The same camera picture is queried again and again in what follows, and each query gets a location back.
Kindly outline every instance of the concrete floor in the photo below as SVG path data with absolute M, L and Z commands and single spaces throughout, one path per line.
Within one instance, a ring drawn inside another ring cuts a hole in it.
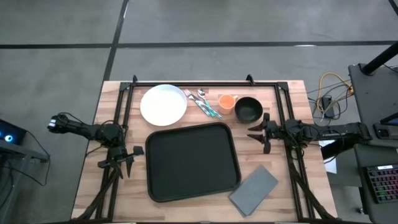
M 2 0 L 0 45 L 110 44 L 122 3 Z M 394 40 L 397 22 L 388 1 L 130 0 L 120 43 Z M 348 79 L 349 64 L 366 63 L 387 47 L 118 49 L 110 80 L 133 74 L 139 80 L 242 80 L 250 73 L 258 80 L 304 80 L 310 91 L 323 73 Z M 69 219 L 88 142 L 50 134 L 46 126 L 61 111 L 93 121 L 108 56 L 109 49 L 0 49 L 0 118 L 32 131 L 52 155 L 49 183 L 25 180 L 13 223 Z M 396 64 L 396 58 L 389 62 Z M 327 78 L 324 85 L 335 82 Z M 350 98 L 348 111 L 333 123 L 358 120 Z M 361 205 L 357 188 L 332 185 L 332 191 L 339 217 L 369 221 L 355 212 Z

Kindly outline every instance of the butcher block tabletop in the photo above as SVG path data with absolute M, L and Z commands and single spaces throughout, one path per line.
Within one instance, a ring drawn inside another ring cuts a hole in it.
M 295 119 L 305 123 L 313 123 L 310 105 L 304 82 L 301 80 L 284 81 L 289 84 Z M 116 101 L 119 93 L 120 82 L 105 82 L 99 98 L 95 123 L 113 119 Z M 198 88 L 203 88 L 209 104 L 217 110 L 218 98 L 223 94 L 238 95 L 240 98 L 250 96 L 260 101 L 264 113 L 269 113 L 271 120 L 280 125 L 275 90 L 265 86 L 212 86 L 188 87 L 184 89 L 196 93 Z M 114 222 L 291 222 L 297 221 L 295 214 L 293 193 L 287 168 L 286 153 L 283 141 L 271 140 L 271 153 L 263 154 L 263 145 L 247 137 L 252 132 L 248 128 L 260 124 L 262 119 L 250 124 L 242 124 L 232 112 L 224 115 L 222 119 L 207 117 L 204 112 L 188 100 L 184 116 L 175 124 L 158 127 L 149 124 L 140 112 L 140 102 L 145 92 L 150 87 L 135 87 L 133 91 L 129 129 L 127 131 L 126 146 L 128 153 L 132 153 L 133 146 L 142 146 L 145 150 L 145 141 L 155 131 L 181 128 L 198 124 L 223 122 L 231 128 L 233 141 L 238 155 L 242 180 L 251 174 L 259 165 L 263 165 L 279 183 L 270 192 L 252 215 L 244 218 L 231 203 L 228 195 L 231 192 L 207 195 L 202 197 L 177 200 L 173 202 L 157 203 L 150 199 L 147 191 L 147 174 L 145 156 L 136 156 L 132 165 L 130 178 L 127 178 L 126 167 L 122 164 L 123 180 L 119 180 L 118 194 L 114 210 Z M 285 117 L 287 108 L 285 97 L 282 93 Z M 120 123 L 123 121 L 125 103 L 122 105 Z M 100 146 L 98 142 L 90 142 L 87 151 Z M 305 150 L 304 162 L 311 191 L 319 202 L 333 216 L 337 216 L 335 203 L 330 190 L 328 177 L 323 164 L 321 150 L 318 146 L 309 145 Z M 107 149 L 99 149 L 85 158 L 83 171 L 80 177 L 76 200 L 73 207 L 72 218 L 81 215 L 100 190 L 103 169 L 98 168 L 97 162 L 106 159 Z M 108 207 L 109 194 L 105 198 L 104 216 Z M 303 194 L 300 194 L 304 216 L 307 209 Z

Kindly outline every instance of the fork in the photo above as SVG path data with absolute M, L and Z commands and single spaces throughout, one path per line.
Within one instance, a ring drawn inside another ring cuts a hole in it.
M 193 100 L 203 112 L 206 113 L 207 116 L 211 116 L 209 111 L 206 110 L 206 108 L 201 104 L 202 102 L 199 102 L 198 100 L 195 99 L 195 97 L 192 95 L 192 93 L 189 90 L 184 90 L 185 95 L 188 97 L 188 99 Z

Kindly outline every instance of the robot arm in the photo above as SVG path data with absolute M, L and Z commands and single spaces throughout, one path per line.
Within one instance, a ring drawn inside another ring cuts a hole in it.
M 117 170 L 120 178 L 123 179 L 119 163 L 126 162 L 127 175 L 130 176 L 131 166 L 134 162 L 134 156 L 143 155 L 142 147 L 134 146 L 133 153 L 127 154 L 126 145 L 124 143 L 124 130 L 119 124 L 103 123 L 103 124 L 85 124 L 81 121 L 68 119 L 66 114 L 60 113 L 51 117 L 47 126 L 51 133 L 73 133 L 95 140 L 108 148 L 108 157 L 105 161 L 99 161 L 98 167 L 104 168 L 110 166 Z
M 311 141 L 336 140 L 327 147 L 323 147 L 324 159 L 352 148 L 355 143 L 372 139 L 368 128 L 362 123 L 317 126 L 289 119 L 283 126 L 278 126 L 275 121 L 269 119 L 268 113 L 264 113 L 263 122 L 259 126 L 249 128 L 249 130 L 265 132 L 265 134 L 248 134 L 249 137 L 264 144 L 264 154 L 271 151 L 270 139 L 286 139 L 291 146 L 298 144 L 301 148 L 306 148 Z

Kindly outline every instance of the black tray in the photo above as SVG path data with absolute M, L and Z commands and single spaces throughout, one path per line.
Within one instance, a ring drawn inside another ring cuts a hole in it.
M 146 140 L 146 161 L 148 193 L 155 202 L 234 190 L 241 181 L 224 123 L 154 132 Z

